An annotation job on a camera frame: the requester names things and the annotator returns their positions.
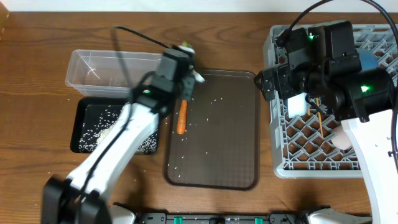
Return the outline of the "orange carrot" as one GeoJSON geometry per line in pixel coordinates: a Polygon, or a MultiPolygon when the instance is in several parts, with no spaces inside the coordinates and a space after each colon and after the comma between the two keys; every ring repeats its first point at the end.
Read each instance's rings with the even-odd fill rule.
{"type": "Polygon", "coordinates": [[[187,100],[182,100],[180,105],[180,110],[178,112],[178,120],[177,120],[177,133],[184,134],[187,122],[187,100]]]}

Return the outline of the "dark blue plate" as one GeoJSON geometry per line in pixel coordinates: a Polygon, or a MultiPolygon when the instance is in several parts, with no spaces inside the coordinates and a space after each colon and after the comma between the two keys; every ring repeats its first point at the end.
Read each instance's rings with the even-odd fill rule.
{"type": "Polygon", "coordinates": [[[362,70],[370,70],[379,66],[377,57],[370,50],[356,48],[356,51],[359,53],[362,70]]]}

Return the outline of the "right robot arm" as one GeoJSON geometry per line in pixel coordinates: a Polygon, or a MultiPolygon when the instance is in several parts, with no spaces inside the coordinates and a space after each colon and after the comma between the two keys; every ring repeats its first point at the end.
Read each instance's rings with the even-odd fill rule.
{"type": "Polygon", "coordinates": [[[349,21],[273,26],[255,77],[271,109],[274,173],[280,178],[361,178],[371,216],[318,208],[303,223],[396,223],[397,141],[390,74],[358,45],[349,21]]]}

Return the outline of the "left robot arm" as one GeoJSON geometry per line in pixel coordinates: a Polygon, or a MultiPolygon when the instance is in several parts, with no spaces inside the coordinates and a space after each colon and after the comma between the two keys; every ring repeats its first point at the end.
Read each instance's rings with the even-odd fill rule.
{"type": "Polygon", "coordinates": [[[51,177],[43,187],[41,223],[134,223],[133,211],[109,205],[111,192],[139,146],[159,127],[177,100],[192,96],[195,51],[167,48],[157,70],[131,90],[114,126],[65,180],[51,177]]]}

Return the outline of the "light blue rice bowl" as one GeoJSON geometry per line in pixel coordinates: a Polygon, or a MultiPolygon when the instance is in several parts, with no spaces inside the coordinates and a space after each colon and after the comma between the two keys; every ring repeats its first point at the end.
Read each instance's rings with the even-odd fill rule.
{"type": "Polygon", "coordinates": [[[295,116],[304,116],[307,113],[306,96],[306,93],[301,93],[287,100],[287,112],[290,119],[295,116]]]}

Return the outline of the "white napkin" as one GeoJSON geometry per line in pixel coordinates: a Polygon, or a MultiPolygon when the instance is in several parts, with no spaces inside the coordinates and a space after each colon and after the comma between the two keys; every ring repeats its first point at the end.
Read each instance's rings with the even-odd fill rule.
{"type": "Polygon", "coordinates": [[[190,63],[190,71],[191,74],[194,76],[195,81],[199,83],[205,82],[205,79],[195,70],[195,50],[193,49],[193,47],[188,48],[180,44],[178,48],[190,56],[190,59],[192,60],[192,62],[190,63]]]}

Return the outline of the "green snack wrapper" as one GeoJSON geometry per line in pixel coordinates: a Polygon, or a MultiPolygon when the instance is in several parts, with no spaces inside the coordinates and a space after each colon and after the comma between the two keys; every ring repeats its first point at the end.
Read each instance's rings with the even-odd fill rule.
{"type": "Polygon", "coordinates": [[[192,47],[192,46],[191,46],[188,42],[186,42],[186,41],[183,41],[183,42],[182,42],[182,46],[188,47],[188,48],[191,48],[191,47],[192,47]]]}

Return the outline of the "small pink cup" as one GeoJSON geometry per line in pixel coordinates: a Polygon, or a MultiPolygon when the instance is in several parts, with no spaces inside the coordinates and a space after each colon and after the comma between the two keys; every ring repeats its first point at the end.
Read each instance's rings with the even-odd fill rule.
{"type": "Polygon", "coordinates": [[[336,148],[341,150],[348,150],[353,147],[350,138],[348,137],[342,126],[335,127],[333,131],[336,133],[336,136],[331,139],[331,142],[336,148]]]}

